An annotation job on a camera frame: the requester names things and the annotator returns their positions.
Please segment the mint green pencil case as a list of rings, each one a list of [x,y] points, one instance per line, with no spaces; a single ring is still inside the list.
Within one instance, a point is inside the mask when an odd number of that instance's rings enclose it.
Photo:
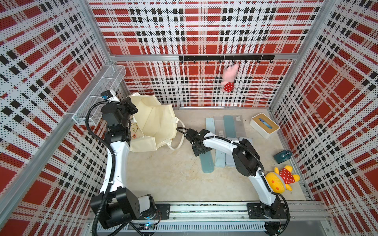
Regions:
[[[226,166],[225,163],[226,153],[220,150],[215,151],[215,167],[224,168]]]

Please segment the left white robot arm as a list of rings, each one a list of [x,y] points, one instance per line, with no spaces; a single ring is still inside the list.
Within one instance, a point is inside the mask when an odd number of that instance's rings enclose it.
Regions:
[[[106,121],[105,137],[96,135],[89,126],[92,111],[101,107],[102,118]],[[91,198],[90,207],[94,212],[92,235],[97,235],[97,227],[116,227],[111,235],[116,235],[125,226],[140,218],[153,218],[158,211],[152,195],[137,197],[127,188],[126,163],[131,147],[131,116],[137,108],[127,98],[120,101],[115,96],[102,95],[102,101],[88,110],[85,126],[88,133],[107,149],[107,164],[103,185],[98,195]]]

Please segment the cream floral canvas bag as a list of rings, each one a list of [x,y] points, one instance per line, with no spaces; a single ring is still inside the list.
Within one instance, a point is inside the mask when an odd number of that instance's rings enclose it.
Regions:
[[[138,93],[129,98],[138,109],[131,119],[131,152],[156,151],[163,146],[168,146],[171,150],[181,147],[184,136],[177,147],[172,146],[177,135],[177,124],[183,124],[175,116],[172,105],[162,105],[155,96]]]

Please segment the light blue pencil case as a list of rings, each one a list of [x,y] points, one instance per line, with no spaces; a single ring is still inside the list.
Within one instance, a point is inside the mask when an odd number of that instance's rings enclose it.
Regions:
[[[228,167],[236,167],[235,161],[232,155],[225,155],[225,165]]]
[[[244,140],[244,139],[248,140],[249,143],[250,143],[251,145],[253,145],[253,140],[252,140],[252,138],[240,137],[240,138],[239,138],[239,141],[242,141],[242,140]]]

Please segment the transparent grey pencil case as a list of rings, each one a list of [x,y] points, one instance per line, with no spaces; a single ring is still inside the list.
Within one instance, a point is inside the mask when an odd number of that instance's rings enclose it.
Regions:
[[[246,130],[244,126],[244,121],[242,115],[233,115],[234,126],[237,138],[246,138]]]

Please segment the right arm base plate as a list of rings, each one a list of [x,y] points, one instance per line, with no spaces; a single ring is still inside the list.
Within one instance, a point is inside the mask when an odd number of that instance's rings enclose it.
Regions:
[[[250,219],[287,219],[287,209],[285,204],[280,203],[276,209],[261,203],[248,203],[247,213]]]

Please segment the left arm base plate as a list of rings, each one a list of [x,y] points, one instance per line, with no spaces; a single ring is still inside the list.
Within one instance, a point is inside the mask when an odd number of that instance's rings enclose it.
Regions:
[[[155,211],[149,214],[146,218],[168,220],[170,217],[170,208],[171,204],[156,204]]]

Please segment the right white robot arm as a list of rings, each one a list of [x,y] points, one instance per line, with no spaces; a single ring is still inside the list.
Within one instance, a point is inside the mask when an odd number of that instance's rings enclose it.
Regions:
[[[263,215],[266,218],[273,219],[285,216],[287,220],[291,219],[286,199],[282,194],[275,193],[270,187],[260,156],[247,139],[230,140],[205,129],[198,132],[194,129],[178,127],[176,130],[182,133],[183,137],[191,143],[195,156],[206,154],[212,149],[231,155],[236,170],[247,177],[255,188]]]

